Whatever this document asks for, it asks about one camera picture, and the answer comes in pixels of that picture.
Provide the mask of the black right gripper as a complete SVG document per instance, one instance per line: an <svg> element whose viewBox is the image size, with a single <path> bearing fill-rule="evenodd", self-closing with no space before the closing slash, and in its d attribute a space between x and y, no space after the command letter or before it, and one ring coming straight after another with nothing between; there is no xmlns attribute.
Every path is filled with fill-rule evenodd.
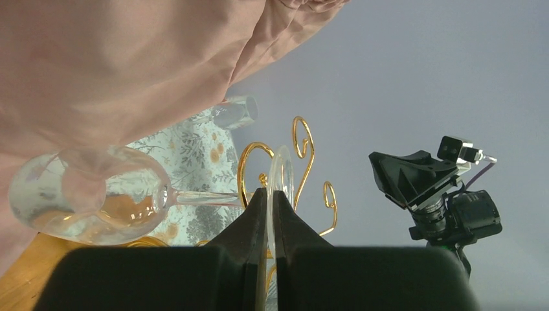
<svg viewBox="0 0 549 311"><path fill-rule="evenodd" d="M403 157L373 152L368 158L378 189L410 213L411 239L449 240L457 234L453 200L462 188L445 192L455 184L456 163L435 159L424 150Z"/></svg>

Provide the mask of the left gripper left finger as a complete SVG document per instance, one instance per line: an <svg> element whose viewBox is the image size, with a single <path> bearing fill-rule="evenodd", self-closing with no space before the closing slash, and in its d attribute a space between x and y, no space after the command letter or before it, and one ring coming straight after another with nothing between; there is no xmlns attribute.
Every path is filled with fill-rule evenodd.
<svg viewBox="0 0 549 311"><path fill-rule="evenodd" d="M263 310L267 192L201 247L86 247L55 267L36 310Z"/></svg>

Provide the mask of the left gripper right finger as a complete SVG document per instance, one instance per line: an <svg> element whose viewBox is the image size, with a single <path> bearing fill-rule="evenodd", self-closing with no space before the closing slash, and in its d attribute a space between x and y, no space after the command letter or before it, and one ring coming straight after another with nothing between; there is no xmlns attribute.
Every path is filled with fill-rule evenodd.
<svg viewBox="0 0 549 311"><path fill-rule="evenodd" d="M333 246L273 193L280 310L479 310L458 260L441 248Z"/></svg>

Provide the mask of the wine glass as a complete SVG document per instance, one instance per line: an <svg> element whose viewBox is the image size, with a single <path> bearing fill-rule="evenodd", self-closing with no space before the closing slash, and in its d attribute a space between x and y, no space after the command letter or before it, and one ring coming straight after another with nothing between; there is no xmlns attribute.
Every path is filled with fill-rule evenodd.
<svg viewBox="0 0 549 311"><path fill-rule="evenodd" d="M248 192L176 189L152 156L127 146L69 148L27 161L14 175L14 216L46 235L115 246L150 234L177 205L244 207Z"/></svg>
<svg viewBox="0 0 549 311"><path fill-rule="evenodd" d="M235 130L253 124L258 118L258 105L248 95L229 97L211 108L210 113L191 121L192 124L212 122L222 130Z"/></svg>

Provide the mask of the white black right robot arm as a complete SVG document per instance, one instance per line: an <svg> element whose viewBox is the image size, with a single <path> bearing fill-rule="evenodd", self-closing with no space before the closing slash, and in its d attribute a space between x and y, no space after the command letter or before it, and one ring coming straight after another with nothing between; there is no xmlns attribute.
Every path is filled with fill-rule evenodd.
<svg viewBox="0 0 549 311"><path fill-rule="evenodd" d="M410 213L411 239L450 251L471 273L464 248L499 234L502 224L488 192L470 191L463 182L469 162L436 159L424 150L402 157L373 152L368 158L378 189Z"/></svg>

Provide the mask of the orange wooden rack base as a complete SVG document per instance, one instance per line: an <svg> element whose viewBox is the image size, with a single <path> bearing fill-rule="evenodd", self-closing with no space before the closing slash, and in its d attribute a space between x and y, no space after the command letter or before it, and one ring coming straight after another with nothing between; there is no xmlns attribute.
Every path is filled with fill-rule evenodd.
<svg viewBox="0 0 549 311"><path fill-rule="evenodd" d="M1 277L1 310L32 310L57 263L82 246L38 234Z"/></svg>

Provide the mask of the floral table mat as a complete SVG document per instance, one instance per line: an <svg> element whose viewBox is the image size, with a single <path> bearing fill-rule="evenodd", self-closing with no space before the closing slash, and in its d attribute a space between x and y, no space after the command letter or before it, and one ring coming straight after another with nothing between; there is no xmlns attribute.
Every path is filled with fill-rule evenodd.
<svg viewBox="0 0 549 311"><path fill-rule="evenodd" d="M157 160L179 190L235 193L238 155L230 134L212 122L192 124L210 109L130 143ZM151 235L170 246L210 240L231 224L242 209L213 205L176 205Z"/></svg>

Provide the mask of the pink shorts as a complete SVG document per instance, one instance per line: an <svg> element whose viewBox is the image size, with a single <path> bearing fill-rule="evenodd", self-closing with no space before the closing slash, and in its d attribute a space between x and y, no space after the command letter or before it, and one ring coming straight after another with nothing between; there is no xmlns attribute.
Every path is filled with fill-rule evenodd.
<svg viewBox="0 0 549 311"><path fill-rule="evenodd" d="M221 102L343 1L2 1L1 271L35 232L8 206L27 160L127 144Z"/></svg>

